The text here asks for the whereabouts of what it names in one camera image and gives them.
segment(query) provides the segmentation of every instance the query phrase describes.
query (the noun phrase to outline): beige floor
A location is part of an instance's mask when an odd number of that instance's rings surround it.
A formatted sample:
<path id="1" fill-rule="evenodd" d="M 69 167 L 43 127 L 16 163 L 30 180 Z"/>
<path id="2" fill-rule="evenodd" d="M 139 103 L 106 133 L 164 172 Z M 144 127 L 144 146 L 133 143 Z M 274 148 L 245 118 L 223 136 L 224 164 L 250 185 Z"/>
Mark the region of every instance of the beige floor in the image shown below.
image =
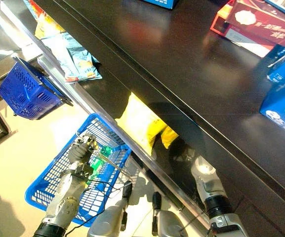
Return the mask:
<path id="1" fill-rule="evenodd" d="M 41 120 L 28 120 L 14 117 L 10 107 L 1 101 L 0 115 L 12 132 L 0 142 L 0 237 L 31 237 L 44 212 L 25 202 L 25 191 L 72 137 L 87 114 L 78 106 L 61 106 Z M 127 229 L 121 237 L 152 236 L 153 192 L 151 183 L 139 174 L 127 209 Z M 115 203 L 118 197 L 110 198 L 107 206 Z M 165 199 L 163 209 L 177 213 Z M 81 227 L 68 236 L 85 237 L 87 230 Z M 190 237 L 200 236 L 190 226 L 187 231 Z"/>

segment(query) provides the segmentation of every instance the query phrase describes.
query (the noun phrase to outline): black cable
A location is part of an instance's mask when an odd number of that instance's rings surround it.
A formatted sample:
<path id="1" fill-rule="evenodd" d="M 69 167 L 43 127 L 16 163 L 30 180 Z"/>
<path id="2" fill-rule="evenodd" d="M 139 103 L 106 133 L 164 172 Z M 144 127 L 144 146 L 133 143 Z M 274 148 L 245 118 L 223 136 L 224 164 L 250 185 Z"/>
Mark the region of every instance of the black cable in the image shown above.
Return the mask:
<path id="1" fill-rule="evenodd" d="M 102 210 L 100 213 L 97 213 L 95 216 L 90 217 L 89 219 L 87 219 L 86 221 L 84 221 L 84 222 L 83 222 L 82 224 L 80 224 L 79 226 L 75 226 L 72 230 L 70 230 L 69 232 L 67 232 L 67 233 L 64 235 L 64 237 L 67 237 L 67 235 L 70 234 L 72 231 L 74 231 L 75 229 L 80 228 L 81 226 L 85 225 L 87 222 L 89 222 L 89 221 L 90 221 L 91 219 L 93 219 L 94 217 L 97 217 L 98 215 L 102 214 L 102 213 L 105 211 L 106 201 L 107 201 L 107 200 L 104 199 L 104 208 L 103 208 L 103 210 Z"/>
<path id="2" fill-rule="evenodd" d="M 209 235 L 210 231 L 211 231 L 211 228 L 209 228 L 209 230 L 207 231 L 207 233 L 206 233 L 206 237 L 208 237 L 208 235 Z"/>
<path id="3" fill-rule="evenodd" d="M 95 185 L 95 187 L 96 187 L 96 188 L 98 189 L 98 191 L 100 191 L 100 192 L 104 195 L 104 197 L 106 197 L 107 199 L 109 198 L 109 196 L 110 196 L 111 193 L 113 193 L 113 192 L 115 192 L 115 191 L 117 191 L 117 190 L 120 190 L 120 189 L 124 188 L 125 186 L 131 184 L 131 183 L 130 183 L 130 184 L 124 185 L 124 186 L 122 186 L 121 188 L 118 188 L 118 189 L 115 189 L 114 191 L 111 191 L 111 192 L 109 193 L 109 195 L 106 195 L 106 193 L 105 193 L 105 184 L 108 184 L 109 186 L 111 186 L 110 183 L 104 182 L 104 181 L 99 181 L 99 180 L 90 180 L 90 179 L 89 179 L 89 181 L 93 181 L 93 182 L 97 182 L 97 183 L 103 183 L 103 184 L 104 184 L 104 192 L 102 192 L 101 190 L 99 190 L 99 188 L 97 188 L 97 185 Z M 89 191 L 89 190 L 91 190 L 91 189 L 92 189 L 92 188 L 86 189 L 86 190 L 83 191 L 83 193 L 85 193 L 85 192 L 87 192 L 87 191 Z M 79 228 L 79 227 L 85 225 L 87 222 L 89 222 L 89 221 L 90 221 L 91 219 L 93 219 L 94 217 L 97 217 L 98 215 L 102 214 L 102 213 L 105 211 L 105 205 L 106 205 L 107 199 L 106 199 L 106 200 L 104 199 L 104 208 L 103 208 L 103 210 L 102 210 L 100 213 L 97 213 L 95 216 L 90 217 L 89 219 L 87 219 L 86 221 L 84 221 L 84 222 L 83 222 L 82 224 L 80 224 L 79 226 L 74 227 L 72 230 L 70 230 L 69 232 L 67 232 L 67 233 L 64 235 L 64 237 L 67 237 L 67 235 L 70 234 L 72 231 L 74 231 L 75 229 L 77 229 L 77 228 Z"/>
<path id="4" fill-rule="evenodd" d="M 186 229 L 186 227 L 191 224 L 193 221 L 195 221 L 200 215 L 202 215 L 204 212 L 202 211 L 200 214 L 198 214 L 197 216 L 195 216 L 192 220 L 190 220 L 182 229 L 179 230 L 179 233 L 181 233 L 183 230 Z"/>

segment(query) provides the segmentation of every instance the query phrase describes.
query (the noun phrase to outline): blue shopping basket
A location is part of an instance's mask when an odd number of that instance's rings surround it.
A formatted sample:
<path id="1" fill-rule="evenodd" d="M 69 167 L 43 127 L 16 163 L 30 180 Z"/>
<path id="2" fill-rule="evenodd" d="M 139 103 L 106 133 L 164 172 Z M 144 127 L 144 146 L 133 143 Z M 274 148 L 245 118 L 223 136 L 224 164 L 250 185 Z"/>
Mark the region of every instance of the blue shopping basket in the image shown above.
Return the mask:
<path id="1" fill-rule="evenodd" d="M 44 74 L 20 58 L 14 59 L 16 64 L 0 85 L 0 95 L 16 115 L 39 119 L 62 103 L 72 105 Z"/>
<path id="2" fill-rule="evenodd" d="M 98 114 L 91 114 L 80 129 L 77 131 L 80 136 L 90 133 L 96 137 L 99 149 L 108 146 L 112 148 L 112 153 L 108 157 L 118 167 L 123 168 L 131 149 L 122 141 L 122 139 L 111 130 L 111 128 L 100 118 Z M 29 186 L 26 191 L 25 199 L 30 205 L 46 211 L 47 206 L 54 198 L 57 186 L 60 182 L 60 173 L 69 168 L 68 152 L 71 144 L 78 140 L 74 135 L 56 158 L 48 165 L 42 174 Z M 89 164 L 91 164 L 97 155 L 92 154 Z M 80 199 L 78 214 L 73 220 L 75 223 L 82 224 L 87 219 L 95 216 L 104 209 L 109 194 L 118 178 L 120 171 L 112 165 L 105 163 L 100 173 L 94 180 L 108 182 L 111 185 L 100 186 L 98 182 L 91 182 L 88 186 L 90 191 L 85 192 Z M 85 224 L 90 227 L 95 218 Z"/>

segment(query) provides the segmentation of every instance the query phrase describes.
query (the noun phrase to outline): yellow package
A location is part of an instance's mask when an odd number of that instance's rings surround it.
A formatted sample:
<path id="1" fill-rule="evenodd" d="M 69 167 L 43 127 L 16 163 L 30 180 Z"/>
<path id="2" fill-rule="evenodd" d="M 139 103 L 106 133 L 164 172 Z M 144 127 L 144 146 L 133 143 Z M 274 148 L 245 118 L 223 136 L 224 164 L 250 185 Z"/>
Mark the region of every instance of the yellow package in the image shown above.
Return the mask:
<path id="1" fill-rule="evenodd" d="M 162 143 L 167 149 L 177 137 L 178 134 L 174 132 L 169 126 L 167 126 L 161 134 Z"/>
<path id="2" fill-rule="evenodd" d="M 37 22 L 35 36 L 39 39 L 54 36 L 65 30 L 56 23 L 47 13 L 40 14 Z"/>
<path id="3" fill-rule="evenodd" d="M 167 126 L 133 93 L 129 96 L 124 113 L 116 122 L 149 155 L 155 136 Z"/>

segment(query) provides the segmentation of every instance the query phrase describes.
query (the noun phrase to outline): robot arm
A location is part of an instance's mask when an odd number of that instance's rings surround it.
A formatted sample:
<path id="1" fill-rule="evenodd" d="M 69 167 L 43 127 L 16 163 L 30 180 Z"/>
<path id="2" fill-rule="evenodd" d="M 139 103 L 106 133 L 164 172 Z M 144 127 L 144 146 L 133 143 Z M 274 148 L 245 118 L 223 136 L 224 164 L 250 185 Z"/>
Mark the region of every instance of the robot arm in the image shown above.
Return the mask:
<path id="1" fill-rule="evenodd" d="M 199 156 L 192 166 L 192 175 L 209 216 L 211 231 L 217 237 L 248 237 L 239 216 L 233 213 L 216 169 Z"/>
<path id="2" fill-rule="evenodd" d="M 61 173 L 55 197 L 49 204 L 34 237 L 63 237 L 76 216 L 85 182 L 93 173 L 93 169 L 87 163 L 97 147 L 95 137 L 85 135 L 83 140 L 71 147 L 68 154 L 69 169 Z"/>

